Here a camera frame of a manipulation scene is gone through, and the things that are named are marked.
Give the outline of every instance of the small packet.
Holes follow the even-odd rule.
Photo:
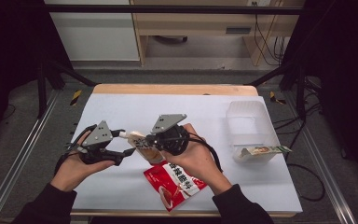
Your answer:
[[[271,153],[283,153],[291,152],[292,150],[288,147],[279,146],[279,147],[247,147],[243,150],[248,150],[252,156],[271,154]]]
[[[206,187],[203,181],[187,174],[182,167],[172,163],[154,166],[146,170],[144,175],[159,193],[162,203],[169,212]]]
[[[139,154],[141,154],[151,165],[159,165],[162,162],[165,162],[165,159],[159,150],[147,144],[143,134],[139,132],[130,132],[128,142],[135,147]]]

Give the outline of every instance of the red snack bag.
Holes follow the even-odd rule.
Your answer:
[[[175,164],[154,166],[144,172],[146,179],[159,193],[164,206],[170,212],[179,203],[206,187],[206,184]]]

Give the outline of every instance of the hand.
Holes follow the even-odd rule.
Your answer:
[[[86,132],[77,142],[79,145],[83,143],[90,132]],[[75,189],[89,175],[100,172],[115,163],[113,161],[100,161],[87,165],[79,157],[79,152],[72,151],[69,157],[62,163],[57,174],[53,177],[50,184],[65,192]]]
[[[197,134],[191,124],[185,124],[183,127],[188,133]],[[217,168],[209,149],[201,143],[189,141],[186,150],[178,156],[173,156],[166,151],[161,151],[161,154],[168,162],[183,167],[191,175],[204,181],[215,195],[232,186]]]

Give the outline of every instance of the black sleeve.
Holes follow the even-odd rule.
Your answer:
[[[213,197],[222,223],[273,223],[269,214],[258,204],[249,201],[238,184]]]
[[[69,224],[76,192],[63,192],[47,184],[33,202],[27,203],[12,224]]]

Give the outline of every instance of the white plastic container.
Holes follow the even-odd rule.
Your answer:
[[[269,112],[260,101],[233,101],[226,113],[233,159],[237,162],[267,162],[276,154],[252,156],[245,147],[276,147],[279,140],[269,118]]]

